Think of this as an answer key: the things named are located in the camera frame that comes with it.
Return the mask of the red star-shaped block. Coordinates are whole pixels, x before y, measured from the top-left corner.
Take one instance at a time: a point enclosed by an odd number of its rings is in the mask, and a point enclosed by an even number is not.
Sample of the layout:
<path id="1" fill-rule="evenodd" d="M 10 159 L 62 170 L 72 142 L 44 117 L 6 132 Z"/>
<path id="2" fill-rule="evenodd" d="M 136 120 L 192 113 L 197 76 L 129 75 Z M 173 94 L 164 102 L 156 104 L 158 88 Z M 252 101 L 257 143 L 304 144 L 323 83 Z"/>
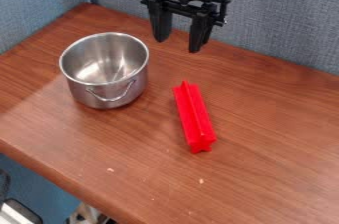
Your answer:
<path id="1" fill-rule="evenodd" d="M 200 88 L 184 81 L 173 88 L 173 94 L 190 152 L 208 152 L 217 137 Z"/>

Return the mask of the stainless steel pot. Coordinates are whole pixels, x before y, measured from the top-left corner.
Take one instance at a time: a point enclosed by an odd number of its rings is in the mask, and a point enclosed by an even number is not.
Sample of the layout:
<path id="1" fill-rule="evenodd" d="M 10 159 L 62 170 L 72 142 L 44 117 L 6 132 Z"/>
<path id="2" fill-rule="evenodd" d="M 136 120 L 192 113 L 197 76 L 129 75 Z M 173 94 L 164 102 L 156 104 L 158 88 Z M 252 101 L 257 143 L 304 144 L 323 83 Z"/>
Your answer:
<path id="1" fill-rule="evenodd" d="M 60 69 L 77 102 L 93 109 L 129 104 L 146 86 L 149 51 L 132 35 L 96 33 L 62 51 Z"/>

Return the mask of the black white device under table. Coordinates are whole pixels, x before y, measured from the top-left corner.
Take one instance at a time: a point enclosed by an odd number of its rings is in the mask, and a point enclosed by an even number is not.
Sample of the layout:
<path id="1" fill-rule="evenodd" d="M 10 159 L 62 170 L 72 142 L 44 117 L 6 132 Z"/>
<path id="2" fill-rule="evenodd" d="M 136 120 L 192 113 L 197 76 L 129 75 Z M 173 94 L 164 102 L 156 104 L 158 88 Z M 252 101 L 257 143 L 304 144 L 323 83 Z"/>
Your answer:
<path id="1" fill-rule="evenodd" d="M 0 169 L 0 224 L 42 224 L 41 217 L 16 199 L 6 196 L 10 176 Z"/>

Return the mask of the white object under table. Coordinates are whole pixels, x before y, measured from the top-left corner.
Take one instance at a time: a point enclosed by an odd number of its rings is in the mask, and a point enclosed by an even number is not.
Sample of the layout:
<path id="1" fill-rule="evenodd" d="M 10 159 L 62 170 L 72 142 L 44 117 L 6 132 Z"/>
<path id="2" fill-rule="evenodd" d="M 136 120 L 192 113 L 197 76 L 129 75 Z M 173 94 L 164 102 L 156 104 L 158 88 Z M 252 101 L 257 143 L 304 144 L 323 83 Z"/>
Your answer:
<path id="1" fill-rule="evenodd" d="M 100 213 L 93 207 L 81 203 L 68 217 L 65 224 L 117 224 L 117 222 Z"/>

